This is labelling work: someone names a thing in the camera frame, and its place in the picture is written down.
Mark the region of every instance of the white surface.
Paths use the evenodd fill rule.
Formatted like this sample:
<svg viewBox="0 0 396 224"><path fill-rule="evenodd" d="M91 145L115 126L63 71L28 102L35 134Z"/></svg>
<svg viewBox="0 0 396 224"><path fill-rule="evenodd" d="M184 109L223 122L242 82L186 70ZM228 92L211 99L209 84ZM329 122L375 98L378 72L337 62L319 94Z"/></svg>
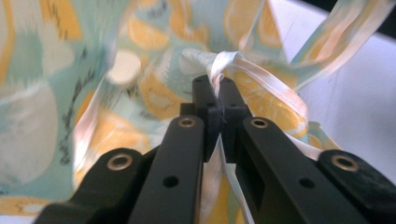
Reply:
<svg viewBox="0 0 396 224"><path fill-rule="evenodd" d="M296 1L272 3L291 59L328 13ZM373 35L341 69L300 95L310 120L396 183L396 40Z"/></svg>
<svg viewBox="0 0 396 224"><path fill-rule="evenodd" d="M33 217L9 217L0 216L0 224L30 224L35 219Z"/></svg>

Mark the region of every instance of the metal screw hole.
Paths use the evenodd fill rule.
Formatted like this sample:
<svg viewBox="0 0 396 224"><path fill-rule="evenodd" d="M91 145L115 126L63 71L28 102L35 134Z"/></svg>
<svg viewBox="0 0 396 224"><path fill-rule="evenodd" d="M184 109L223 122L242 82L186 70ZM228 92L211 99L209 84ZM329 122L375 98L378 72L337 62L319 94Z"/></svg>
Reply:
<svg viewBox="0 0 396 224"><path fill-rule="evenodd" d="M113 156L107 162L107 168L112 171L120 171L132 164L132 157L128 154L120 153Z"/></svg>
<svg viewBox="0 0 396 224"><path fill-rule="evenodd" d="M356 172L359 170L359 165L357 162L343 155L332 156L332 164L342 170L349 172Z"/></svg>
<svg viewBox="0 0 396 224"><path fill-rule="evenodd" d="M261 128L261 129L264 129L264 128L267 128L267 127L268 127L267 121L262 120L262 119L253 119L253 120L251 121L251 124L252 124L254 127L256 127L256 128Z"/></svg>
<svg viewBox="0 0 396 224"><path fill-rule="evenodd" d="M178 122L178 125L180 125L183 128L190 128L190 127L195 125L195 120L193 120L193 119L181 119Z"/></svg>

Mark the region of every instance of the fabric bag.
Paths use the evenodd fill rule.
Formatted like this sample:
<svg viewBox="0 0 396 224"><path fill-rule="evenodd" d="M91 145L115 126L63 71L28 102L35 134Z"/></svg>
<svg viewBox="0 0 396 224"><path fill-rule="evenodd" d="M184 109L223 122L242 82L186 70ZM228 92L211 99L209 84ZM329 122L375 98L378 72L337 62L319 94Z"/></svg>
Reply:
<svg viewBox="0 0 396 224"><path fill-rule="evenodd" d="M0 138L8 144L0 149L0 213L9 215L33 215L34 205L67 199L72 176L76 187L113 148L144 154L158 146L179 105L191 100L192 80L204 74L215 92L222 76L232 78L252 113L273 120L305 155L338 148L308 121L296 91L341 67L394 2L339 0L290 62L268 0L30 4L0 5L2 34L11 34L0 45ZM127 76L127 85L109 76L114 70L107 74L132 58L137 71L115 75ZM201 222L249 220L233 167L221 158L218 144L205 165Z"/></svg>

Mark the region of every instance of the patterned fabric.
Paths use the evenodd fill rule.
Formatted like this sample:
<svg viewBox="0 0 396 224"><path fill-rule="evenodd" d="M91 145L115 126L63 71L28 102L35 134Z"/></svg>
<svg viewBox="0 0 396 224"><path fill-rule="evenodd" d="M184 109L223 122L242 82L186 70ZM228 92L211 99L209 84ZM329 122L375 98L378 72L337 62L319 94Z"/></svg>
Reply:
<svg viewBox="0 0 396 224"><path fill-rule="evenodd" d="M73 177L77 186L113 148L158 146L218 53L239 51L297 91L342 66L393 5L339 0L289 62L269 0L0 1L0 213L29 216L67 199ZM126 89L102 78L121 50L141 62ZM270 84L232 66L223 73L256 116L303 143L337 147ZM226 178L218 182L205 220L243 222Z"/></svg>

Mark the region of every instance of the round hole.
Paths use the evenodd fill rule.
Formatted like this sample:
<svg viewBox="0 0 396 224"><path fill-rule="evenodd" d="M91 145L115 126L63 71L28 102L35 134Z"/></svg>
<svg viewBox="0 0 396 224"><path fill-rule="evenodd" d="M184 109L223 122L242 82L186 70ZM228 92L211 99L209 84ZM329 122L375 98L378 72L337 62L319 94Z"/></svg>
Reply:
<svg viewBox="0 0 396 224"><path fill-rule="evenodd" d="M190 128L190 127L195 125L195 120L193 120L193 119L181 119L178 122L178 125L180 125L183 128Z"/></svg>
<svg viewBox="0 0 396 224"><path fill-rule="evenodd" d="M303 186L306 189L312 189L315 187L314 182L306 177L300 178L298 182L300 183L301 186Z"/></svg>
<svg viewBox="0 0 396 224"><path fill-rule="evenodd" d="M107 168L113 171L120 171L132 164L132 157L130 155L120 153L113 156L107 162Z"/></svg>
<svg viewBox="0 0 396 224"><path fill-rule="evenodd" d="M356 172L359 170L359 165L354 160L343 155L332 156L332 164L349 172Z"/></svg>
<svg viewBox="0 0 396 224"><path fill-rule="evenodd" d="M168 176L163 180L163 185L167 188L173 188L178 185L178 179L174 175Z"/></svg>
<svg viewBox="0 0 396 224"><path fill-rule="evenodd" d="M262 120L262 119L253 119L251 121L251 124L253 124L253 126L256 128L261 128L261 129L268 127L267 121Z"/></svg>

